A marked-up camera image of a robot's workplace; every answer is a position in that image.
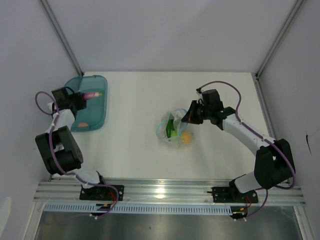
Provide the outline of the clear zip top bag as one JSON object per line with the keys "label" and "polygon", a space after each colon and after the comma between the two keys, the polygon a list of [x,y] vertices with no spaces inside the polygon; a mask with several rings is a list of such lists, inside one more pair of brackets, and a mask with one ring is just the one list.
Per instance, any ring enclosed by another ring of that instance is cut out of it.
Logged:
{"label": "clear zip top bag", "polygon": [[156,137],[170,147],[190,145],[194,140],[194,134],[188,123],[182,122],[186,113],[187,110],[184,108],[167,111],[156,127]]}

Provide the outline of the yellow toy lemon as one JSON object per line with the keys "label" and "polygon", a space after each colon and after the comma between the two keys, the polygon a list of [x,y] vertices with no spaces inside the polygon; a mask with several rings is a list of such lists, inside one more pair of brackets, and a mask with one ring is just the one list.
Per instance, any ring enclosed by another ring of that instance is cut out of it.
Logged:
{"label": "yellow toy lemon", "polygon": [[181,143],[183,145],[189,145],[193,140],[193,134],[191,132],[184,131],[181,133]]}

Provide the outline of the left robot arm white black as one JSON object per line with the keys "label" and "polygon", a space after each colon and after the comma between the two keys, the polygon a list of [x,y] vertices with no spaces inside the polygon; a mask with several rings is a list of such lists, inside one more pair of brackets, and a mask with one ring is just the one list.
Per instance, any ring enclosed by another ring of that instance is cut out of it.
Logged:
{"label": "left robot arm white black", "polygon": [[87,107],[87,94],[61,87],[52,94],[39,91],[34,100],[42,113],[52,117],[48,130],[35,137],[46,170],[51,175],[72,177],[81,183],[82,193],[105,199],[109,187],[99,172],[84,169],[82,151],[71,133],[78,112]]}

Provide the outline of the green toy bell pepper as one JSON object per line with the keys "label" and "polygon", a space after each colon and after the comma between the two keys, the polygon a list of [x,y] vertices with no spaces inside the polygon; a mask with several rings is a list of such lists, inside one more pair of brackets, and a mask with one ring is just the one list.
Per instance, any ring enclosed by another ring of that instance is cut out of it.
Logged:
{"label": "green toy bell pepper", "polygon": [[167,130],[166,131],[166,136],[167,136],[168,139],[172,138],[172,137],[176,137],[177,136],[177,131],[176,130],[172,130],[172,129]]}

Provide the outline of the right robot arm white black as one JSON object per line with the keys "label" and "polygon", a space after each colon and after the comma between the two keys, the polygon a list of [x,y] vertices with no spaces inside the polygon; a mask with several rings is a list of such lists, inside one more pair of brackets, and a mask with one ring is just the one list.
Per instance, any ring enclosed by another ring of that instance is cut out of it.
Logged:
{"label": "right robot arm white black", "polygon": [[206,90],[201,99],[193,100],[181,122],[201,125],[210,121],[220,130],[229,133],[254,155],[254,170],[230,182],[228,196],[239,202],[253,190],[269,190],[288,179],[295,179],[296,170],[290,144],[276,140],[253,129],[240,119],[232,107],[224,107],[217,90]]}

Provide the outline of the dark green toy chili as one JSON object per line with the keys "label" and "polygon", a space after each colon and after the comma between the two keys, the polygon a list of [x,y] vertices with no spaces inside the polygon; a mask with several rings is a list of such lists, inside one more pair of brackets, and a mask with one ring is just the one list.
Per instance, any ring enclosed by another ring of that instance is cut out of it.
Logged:
{"label": "dark green toy chili", "polygon": [[166,130],[175,130],[174,119],[168,119],[166,124]]}

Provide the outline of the pink toy food piece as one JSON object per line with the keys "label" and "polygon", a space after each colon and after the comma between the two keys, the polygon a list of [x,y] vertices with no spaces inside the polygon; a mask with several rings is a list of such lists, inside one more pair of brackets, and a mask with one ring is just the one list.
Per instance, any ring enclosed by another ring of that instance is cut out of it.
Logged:
{"label": "pink toy food piece", "polygon": [[81,122],[81,123],[79,123],[78,124],[78,127],[79,128],[86,128],[86,127],[88,127],[89,125],[87,124],[87,123],[85,123],[85,122]]}

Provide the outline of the purple toy eggplant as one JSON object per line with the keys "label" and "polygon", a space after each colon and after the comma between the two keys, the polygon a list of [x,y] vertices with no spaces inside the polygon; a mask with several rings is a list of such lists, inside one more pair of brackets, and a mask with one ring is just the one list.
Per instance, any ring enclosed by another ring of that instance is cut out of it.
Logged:
{"label": "purple toy eggplant", "polygon": [[104,95],[103,92],[95,91],[95,92],[85,92],[82,97],[83,97],[83,99],[85,101],[87,101],[87,100],[90,100],[90,99],[93,99],[93,98],[97,98],[97,97],[100,97],[100,96],[103,96],[103,95]]}

